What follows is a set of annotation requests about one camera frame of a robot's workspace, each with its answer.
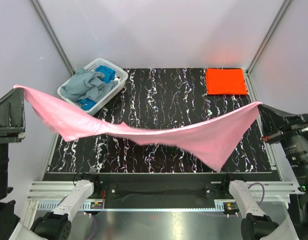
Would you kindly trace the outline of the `pink t-shirt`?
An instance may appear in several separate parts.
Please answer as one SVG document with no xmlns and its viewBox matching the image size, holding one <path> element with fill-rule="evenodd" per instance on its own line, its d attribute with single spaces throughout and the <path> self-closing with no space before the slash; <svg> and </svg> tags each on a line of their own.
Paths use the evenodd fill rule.
<svg viewBox="0 0 308 240">
<path fill-rule="evenodd" d="M 24 98 L 36 115 L 65 141 L 110 135 L 138 145 L 160 144 L 181 148 L 194 154 L 206 166 L 219 172 L 240 139 L 259 115 L 261 102 L 253 102 L 211 120 L 170 129 L 130 127 L 97 119 L 78 107 L 33 88 L 23 89 Z"/>
</svg>

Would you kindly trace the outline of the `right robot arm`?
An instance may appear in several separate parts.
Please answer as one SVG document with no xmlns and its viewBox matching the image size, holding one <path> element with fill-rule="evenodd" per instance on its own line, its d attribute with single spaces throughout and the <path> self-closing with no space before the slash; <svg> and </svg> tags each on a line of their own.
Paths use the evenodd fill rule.
<svg viewBox="0 0 308 240">
<path fill-rule="evenodd" d="M 245 240 L 308 240 L 308 113 L 294 114 L 268 105 L 258 107 L 262 142 L 280 143 L 299 184 L 300 194 L 290 194 L 288 214 L 278 224 L 260 208 L 246 182 L 227 181 L 221 194 L 234 200 L 242 215 L 241 235 Z"/>
</svg>

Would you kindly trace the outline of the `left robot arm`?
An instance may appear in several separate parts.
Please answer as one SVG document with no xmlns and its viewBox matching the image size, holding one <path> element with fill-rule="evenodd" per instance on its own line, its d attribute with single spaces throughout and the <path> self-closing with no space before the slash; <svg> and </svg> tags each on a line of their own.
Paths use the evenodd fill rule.
<svg viewBox="0 0 308 240">
<path fill-rule="evenodd" d="M 37 90 L 15 85 L 0 98 L 0 240 L 66 240 L 71 232 L 71 222 L 88 197 L 96 198 L 102 186 L 86 179 L 77 182 L 74 189 L 52 211 L 34 221 L 27 228 L 14 212 L 16 202 L 1 202 L 13 188 L 8 186 L 8 150 L 10 143 L 19 143 L 25 132 L 24 101 L 28 101 L 36 114 L 54 131 L 58 121 L 43 108 L 55 98 Z"/>
</svg>

